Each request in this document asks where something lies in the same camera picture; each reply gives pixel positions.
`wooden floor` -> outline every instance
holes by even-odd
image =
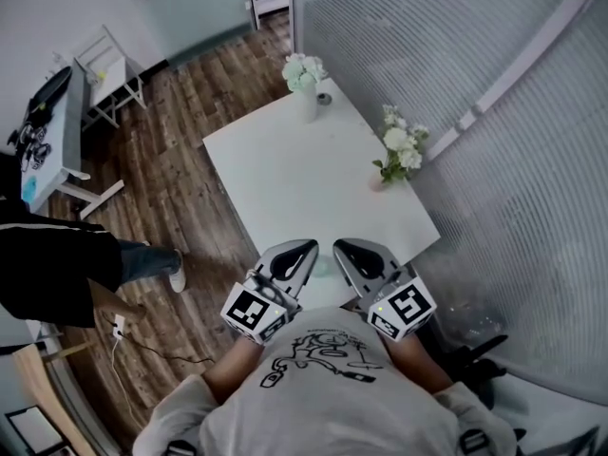
[[[156,74],[144,89],[148,104],[123,108],[119,130],[104,127],[84,137],[87,184],[102,191],[118,179],[124,191],[87,220],[117,238],[148,240],[186,253],[188,288],[173,294],[166,279],[124,286],[119,295],[147,307],[147,318],[128,327],[144,345],[192,360],[218,359],[232,335],[219,317],[230,288],[243,279],[257,253],[239,227],[202,139],[243,115],[287,94],[280,70],[290,52],[289,16],[263,21],[264,29],[201,56],[177,70]],[[57,193],[50,214],[75,219],[73,203]],[[95,330],[66,329],[69,343],[95,347],[72,356],[71,366],[89,403],[125,449],[151,409],[187,374],[210,362],[167,361],[123,341],[115,369],[133,417],[111,368],[111,326],[97,316]]]

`power strip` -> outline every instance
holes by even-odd
[[[124,333],[124,316],[117,315],[114,318],[114,329],[112,330],[112,335],[116,339],[123,339]]]

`shoe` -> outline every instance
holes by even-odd
[[[180,256],[180,269],[169,276],[169,283],[173,292],[179,294],[186,288],[186,272],[183,270],[183,255],[178,249],[176,252]]]

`jeans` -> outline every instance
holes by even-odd
[[[123,279],[121,284],[139,278],[160,275],[171,276],[181,268],[180,256],[175,250],[149,247],[143,243],[118,240],[123,258]]]

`wooden chair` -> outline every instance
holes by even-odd
[[[142,79],[105,26],[101,26],[97,32],[73,49],[72,54],[86,71],[88,80],[93,82],[90,89],[90,109],[84,115],[83,130],[101,118],[118,128],[116,110],[131,100],[146,109]],[[128,84],[131,79],[137,81],[137,90],[133,90]],[[118,102],[115,93],[121,89],[126,91],[127,96]],[[102,102],[108,99],[109,104],[102,107]],[[94,111],[93,116],[90,116],[91,110]]]

